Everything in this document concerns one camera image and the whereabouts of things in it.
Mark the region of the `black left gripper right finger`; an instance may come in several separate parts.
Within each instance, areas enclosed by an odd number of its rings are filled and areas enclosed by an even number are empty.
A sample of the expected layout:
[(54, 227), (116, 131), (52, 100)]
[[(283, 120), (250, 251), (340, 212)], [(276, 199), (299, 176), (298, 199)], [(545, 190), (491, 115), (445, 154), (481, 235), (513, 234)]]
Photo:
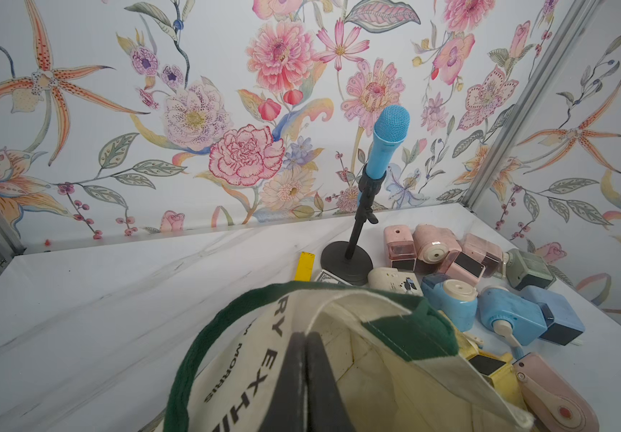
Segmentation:
[(306, 384), (308, 431), (355, 431), (318, 332), (312, 332), (306, 338)]

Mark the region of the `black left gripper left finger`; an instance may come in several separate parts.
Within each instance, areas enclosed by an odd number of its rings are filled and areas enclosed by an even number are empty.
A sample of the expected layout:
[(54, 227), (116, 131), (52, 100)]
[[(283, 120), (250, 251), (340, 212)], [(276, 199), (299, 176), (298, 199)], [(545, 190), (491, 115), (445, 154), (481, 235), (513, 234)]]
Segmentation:
[(272, 399), (259, 431), (306, 430), (306, 335), (292, 334)]

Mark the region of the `cream canvas tote bag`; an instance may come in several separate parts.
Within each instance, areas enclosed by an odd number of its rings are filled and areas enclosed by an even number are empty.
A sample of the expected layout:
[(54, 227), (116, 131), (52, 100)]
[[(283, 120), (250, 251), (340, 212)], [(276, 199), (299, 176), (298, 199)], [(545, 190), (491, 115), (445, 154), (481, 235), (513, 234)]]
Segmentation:
[(271, 284), (222, 308), (188, 349), (161, 431), (259, 431), (292, 334), (318, 332), (355, 431), (528, 431), (423, 297), (338, 284)]

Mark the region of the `cream panda pencil sharpener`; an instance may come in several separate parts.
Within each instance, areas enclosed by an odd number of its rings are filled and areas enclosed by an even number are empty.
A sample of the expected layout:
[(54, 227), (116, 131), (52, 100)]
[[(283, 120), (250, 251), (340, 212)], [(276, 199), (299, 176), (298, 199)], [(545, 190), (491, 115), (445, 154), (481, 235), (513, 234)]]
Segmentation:
[(368, 274), (368, 286), (375, 290), (423, 296), (418, 277), (393, 267), (377, 267)]

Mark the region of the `pink pencil sharpener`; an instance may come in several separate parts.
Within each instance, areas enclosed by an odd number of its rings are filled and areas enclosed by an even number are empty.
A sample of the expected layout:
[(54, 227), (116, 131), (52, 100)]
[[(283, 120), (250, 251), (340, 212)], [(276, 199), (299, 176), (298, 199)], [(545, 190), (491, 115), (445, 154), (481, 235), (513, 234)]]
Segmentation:
[(599, 432), (587, 401), (537, 353), (513, 363), (523, 398), (548, 431)]
[(446, 273), (462, 252), (452, 230), (429, 224), (420, 224), (413, 233), (418, 263), (422, 274)]
[(460, 246), (465, 254), (482, 264), (483, 277), (492, 277), (504, 264), (502, 249), (486, 239), (467, 233), (460, 240)]
[(384, 243), (390, 267), (400, 271), (414, 271), (417, 254), (409, 226), (387, 226), (384, 229)]
[(485, 267), (463, 252), (451, 251), (439, 265), (438, 273), (475, 287), (479, 284)]

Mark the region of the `dark green pencil sharpener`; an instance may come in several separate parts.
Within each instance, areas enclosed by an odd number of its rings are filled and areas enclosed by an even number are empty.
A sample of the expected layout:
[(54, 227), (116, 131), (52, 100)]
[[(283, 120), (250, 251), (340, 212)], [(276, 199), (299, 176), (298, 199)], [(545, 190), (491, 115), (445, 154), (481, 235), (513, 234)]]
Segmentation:
[(526, 286), (546, 289), (555, 281), (555, 275), (542, 257), (516, 248), (508, 251), (506, 275), (509, 285), (517, 291)]

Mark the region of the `dark blue pencil sharpener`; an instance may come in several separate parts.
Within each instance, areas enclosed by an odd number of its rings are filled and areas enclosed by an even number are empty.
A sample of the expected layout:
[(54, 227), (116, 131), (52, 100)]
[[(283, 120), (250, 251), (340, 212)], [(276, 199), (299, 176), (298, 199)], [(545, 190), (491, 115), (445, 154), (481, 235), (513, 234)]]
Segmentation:
[(538, 305), (544, 315), (547, 331), (540, 339), (567, 346), (585, 332), (586, 328), (580, 317), (560, 293), (530, 285), (523, 288), (520, 295)]

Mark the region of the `yellow wooden block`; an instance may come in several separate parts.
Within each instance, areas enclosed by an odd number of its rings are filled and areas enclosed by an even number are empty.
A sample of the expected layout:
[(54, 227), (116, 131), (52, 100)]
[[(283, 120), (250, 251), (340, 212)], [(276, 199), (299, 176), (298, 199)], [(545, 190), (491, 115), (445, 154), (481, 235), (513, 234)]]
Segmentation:
[(312, 280), (315, 255), (309, 252), (302, 252), (294, 275), (294, 281), (310, 282)]

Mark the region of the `black microphone stand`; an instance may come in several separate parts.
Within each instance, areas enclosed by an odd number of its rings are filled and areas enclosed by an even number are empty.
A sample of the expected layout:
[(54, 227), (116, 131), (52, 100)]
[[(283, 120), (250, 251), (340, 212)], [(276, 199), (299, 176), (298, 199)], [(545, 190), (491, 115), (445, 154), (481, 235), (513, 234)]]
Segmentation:
[(366, 174), (366, 169), (363, 170), (358, 184), (359, 199), (355, 223), (349, 241), (332, 242), (321, 253), (321, 269), (351, 285), (366, 285), (368, 275), (373, 270), (370, 255), (358, 246), (358, 241), (367, 221), (371, 224), (378, 223), (373, 212), (373, 203), (385, 178), (386, 174), (383, 174), (381, 178), (373, 179)]

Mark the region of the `blue microphone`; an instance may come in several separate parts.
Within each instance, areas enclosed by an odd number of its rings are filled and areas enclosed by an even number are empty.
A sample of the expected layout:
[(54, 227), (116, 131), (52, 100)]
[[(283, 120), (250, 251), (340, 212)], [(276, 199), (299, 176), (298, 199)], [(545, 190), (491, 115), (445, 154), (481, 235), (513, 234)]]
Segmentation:
[(406, 140), (411, 116), (400, 105), (390, 105), (382, 110), (373, 128), (373, 149), (366, 163), (366, 175), (379, 180), (385, 176), (396, 149)]

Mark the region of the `aluminium corner post right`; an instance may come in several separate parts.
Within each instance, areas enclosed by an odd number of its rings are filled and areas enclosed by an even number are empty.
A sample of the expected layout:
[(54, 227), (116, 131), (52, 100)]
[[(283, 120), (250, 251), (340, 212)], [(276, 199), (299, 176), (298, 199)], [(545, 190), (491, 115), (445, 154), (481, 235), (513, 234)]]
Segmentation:
[(551, 82), (558, 74), (558, 69), (566, 61), (573, 45), (580, 34), (589, 25), (589, 21), (600, 5), (599, 0), (574, 1), (569, 12), (563, 18), (557, 33), (551, 41), (548, 51), (534, 68), (533, 73), (517, 100), (511, 115), (497, 135), (489, 153), (481, 164), (480, 171), (472, 181), (460, 203), (468, 210), (473, 210), (484, 192), (492, 185), (497, 172), (502, 169), (510, 151), (515, 145), (517, 134), (539, 106), (539, 98), (544, 95)]

